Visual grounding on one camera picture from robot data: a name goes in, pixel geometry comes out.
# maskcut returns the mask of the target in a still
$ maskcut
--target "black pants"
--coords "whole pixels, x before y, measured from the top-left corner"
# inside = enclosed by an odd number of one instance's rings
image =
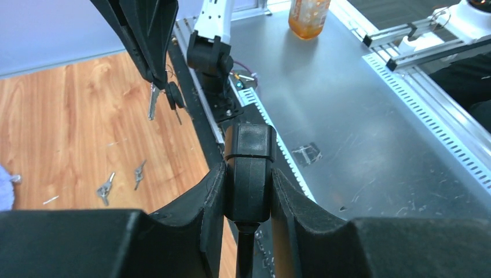
[[[491,53],[454,62],[430,77],[491,132]]]

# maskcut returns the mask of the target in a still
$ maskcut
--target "bottle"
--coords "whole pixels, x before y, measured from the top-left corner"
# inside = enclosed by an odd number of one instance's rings
[[[292,0],[288,25],[300,39],[317,37],[323,27],[331,0]]]

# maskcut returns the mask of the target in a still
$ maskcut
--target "bottle label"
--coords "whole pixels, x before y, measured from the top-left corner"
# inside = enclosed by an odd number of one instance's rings
[[[292,0],[290,18],[304,25],[321,27],[325,23],[331,0]]]

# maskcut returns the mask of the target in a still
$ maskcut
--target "wooden surface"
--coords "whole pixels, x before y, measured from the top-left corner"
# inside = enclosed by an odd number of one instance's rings
[[[180,110],[180,126],[161,95],[149,121],[148,102],[149,84],[127,53],[0,80],[0,164],[23,178],[14,208],[149,213],[198,183],[208,167],[190,117]],[[113,171],[105,207],[96,189]],[[224,227],[221,277],[234,277],[236,245]]]

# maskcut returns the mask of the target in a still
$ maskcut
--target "purple cloth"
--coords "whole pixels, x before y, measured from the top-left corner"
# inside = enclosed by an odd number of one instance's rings
[[[12,176],[0,165],[0,211],[12,210],[14,186]]]

